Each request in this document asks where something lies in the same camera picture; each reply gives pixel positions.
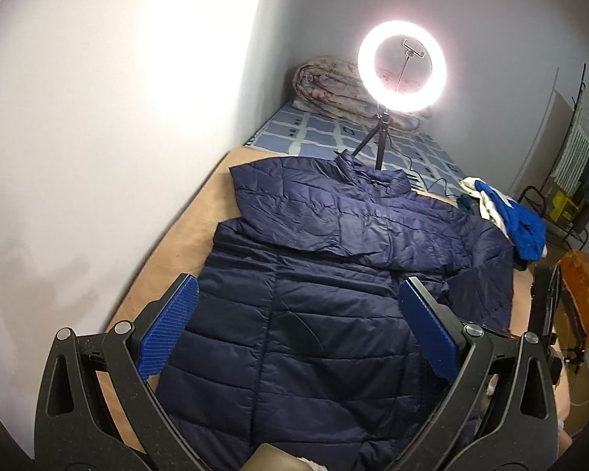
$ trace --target orange bag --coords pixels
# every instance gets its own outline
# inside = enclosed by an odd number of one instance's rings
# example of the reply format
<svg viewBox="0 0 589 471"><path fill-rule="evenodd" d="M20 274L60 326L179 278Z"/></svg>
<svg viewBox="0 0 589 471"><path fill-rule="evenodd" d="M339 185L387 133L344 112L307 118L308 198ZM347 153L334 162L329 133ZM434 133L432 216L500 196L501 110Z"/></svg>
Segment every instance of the orange bag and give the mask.
<svg viewBox="0 0 589 471"><path fill-rule="evenodd" d="M585 331L585 346L589 346L589 254L570 251L561 258L563 283L572 295L580 324Z"/></svg>

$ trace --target metal screw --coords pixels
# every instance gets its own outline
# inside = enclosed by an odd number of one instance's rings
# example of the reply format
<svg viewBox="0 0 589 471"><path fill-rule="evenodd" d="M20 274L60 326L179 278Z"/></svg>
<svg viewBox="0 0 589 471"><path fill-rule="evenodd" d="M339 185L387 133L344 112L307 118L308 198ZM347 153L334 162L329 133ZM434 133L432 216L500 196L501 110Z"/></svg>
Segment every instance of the metal screw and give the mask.
<svg viewBox="0 0 589 471"><path fill-rule="evenodd" d="M57 331L57 340L65 340L70 336L70 328L63 328Z"/></svg>
<svg viewBox="0 0 589 471"><path fill-rule="evenodd" d="M528 333L526 333L524 335L524 338L526 338L526 341L528 343L539 343L539 337L537 335L535 335L532 331L529 331Z"/></svg>
<svg viewBox="0 0 589 471"><path fill-rule="evenodd" d="M124 333L128 333L131 330L131 322L127 322L126 320L118 322L113 326L113 330L119 335L124 335Z"/></svg>
<svg viewBox="0 0 589 471"><path fill-rule="evenodd" d="M478 326L478 324L467 324L465 326L465 331L467 335L474 336L475 338L484 335L484 330L482 327Z"/></svg>

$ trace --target navy puffer jacket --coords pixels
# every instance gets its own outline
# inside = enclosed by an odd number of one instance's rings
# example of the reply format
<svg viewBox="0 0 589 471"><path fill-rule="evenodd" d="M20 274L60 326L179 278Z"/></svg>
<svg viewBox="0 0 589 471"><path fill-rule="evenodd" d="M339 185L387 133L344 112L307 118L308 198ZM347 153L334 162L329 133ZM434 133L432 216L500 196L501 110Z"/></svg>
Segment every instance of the navy puffer jacket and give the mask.
<svg viewBox="0 0 589 471"><path fill-rule="evenodd" d="M242 216L218 226L199 305L157 397L217 471L262 443L330 471L383 469L444 395L397 306L417 276L459 317L505 329L512 247L417 195L401 171L264 159L231 169Z"/></svg>

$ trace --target jacket collar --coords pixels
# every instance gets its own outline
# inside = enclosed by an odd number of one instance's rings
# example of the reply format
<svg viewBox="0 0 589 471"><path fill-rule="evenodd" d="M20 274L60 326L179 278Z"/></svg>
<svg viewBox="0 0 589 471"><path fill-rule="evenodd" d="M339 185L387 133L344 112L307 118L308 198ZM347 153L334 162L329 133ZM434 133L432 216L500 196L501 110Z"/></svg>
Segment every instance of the jacket collar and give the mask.
<svg viewBox="0 0 589 471"><path fill-rule="evenodd" d="M405 195L412 189L410 180L403 170L375 170L372 166L358 161L346 150L339 153L335 161L351 184L367 192L367 187L372 184L385 186L390 197Z"/></svg>

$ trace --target white wall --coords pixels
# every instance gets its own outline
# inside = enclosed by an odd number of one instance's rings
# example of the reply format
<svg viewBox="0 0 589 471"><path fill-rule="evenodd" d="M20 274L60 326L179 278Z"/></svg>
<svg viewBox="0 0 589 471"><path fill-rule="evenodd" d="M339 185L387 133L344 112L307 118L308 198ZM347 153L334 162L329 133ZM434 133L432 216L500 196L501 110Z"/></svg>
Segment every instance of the white wall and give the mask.
<svg viewBox="0 0 589 471"><path fill-rule="evenodd" d="M297 1L1 0L0 418L29 453L53 335L105 326L277 109Z"/></svg>
<svg viewBox="0 0 589 471"><path fill-rule="evenodd" d="M556 89L589 87L589 0L307 0L299 59L355 60L376 24L405 19L437 39L448 83L430 131L467 175L510 190Z"/></svg>

